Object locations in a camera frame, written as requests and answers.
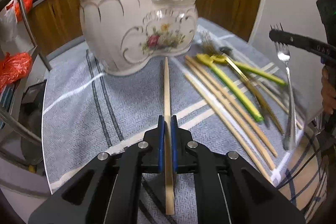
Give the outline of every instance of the metal pole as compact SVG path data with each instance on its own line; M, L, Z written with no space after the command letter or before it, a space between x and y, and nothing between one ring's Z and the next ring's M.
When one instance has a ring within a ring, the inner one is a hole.
M9 124L11 128L23 138L34 144L41 145L41 138L16 121L2 106L0 106L0 119Z
M37 46L37 42L36 42L36 39L35 39L35 37L34 37L34 35L32 33L32 30L31 30L31 28L29 26L29 23L28 23L27 12L26 12L26 8L24 6L24 1L23 0L17 0L17 1L19 3L22 19L23 19L23 22L24 22L24 24L26 26L27 32L29 34L29 37L30 37L32 43L34 44L34 46L36 47ZM51 66L49 64L49 61L47 60L47 57L43 53L41 53L40 51L39 51L39 56L40 56L41 60L43 61L44 65L50 71L52 68L51 68Z

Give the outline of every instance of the red plastic bag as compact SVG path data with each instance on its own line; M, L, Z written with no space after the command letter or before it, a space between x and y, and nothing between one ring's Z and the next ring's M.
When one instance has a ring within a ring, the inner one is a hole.
M6 53L4 60L0 61L0 92L5 85L25 77L32 68L33 60L27 52L9 56Z
M28 13L33 6L33 0L23 0L23 2L24 2L24 5L26 7L26 11ZM13 7L13 5L14 5L14 1L12 1L10 4L8 4L6 6L6 9L9 10L11 7ZM16 2L14 9L15 9L17 22L19 22L19 21L22 20L22 15L21 15L20 6L19 6L18 1Z

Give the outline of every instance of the metal bolt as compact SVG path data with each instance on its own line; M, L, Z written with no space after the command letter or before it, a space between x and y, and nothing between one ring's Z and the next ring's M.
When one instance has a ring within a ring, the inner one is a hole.
M148 147L148 143L147 142L139 142L138 143L138 147L142 148L142 149L147 148Z
M195 141L190 141L190 142L187 143L187 146L189 148L196 148L198 146L198 143L195 142Z
M227 155L232 160L236 160L239 157L239 155L238 155L238 153L236 151L230 151Z
M106 152L102 152L98 154L98 160L106 160L109 157L109 154Z

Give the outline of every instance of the fork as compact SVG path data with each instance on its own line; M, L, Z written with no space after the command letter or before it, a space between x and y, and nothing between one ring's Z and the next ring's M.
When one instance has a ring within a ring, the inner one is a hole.
M294 103L294 94L293 94L293 87L292 87L292 81L291 76L289 72L288 62L290 59L290 53L288 45L280 43L280 42L274 42L275 48L277 51L278 58L281 62L283 62L286 66L286 72L287 72L287 79L288 79L288 86L289 86L289 117L288 117L288 123L287 123L287 130L285 134L285 139L283 141L283 148L288 150L293 150L296 145L296 117L295 117L295 103Z

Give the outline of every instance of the yellow flower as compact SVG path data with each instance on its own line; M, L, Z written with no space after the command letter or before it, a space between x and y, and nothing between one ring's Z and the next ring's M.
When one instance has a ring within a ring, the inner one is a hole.
M168 31L170 24L161 24L161 31Z

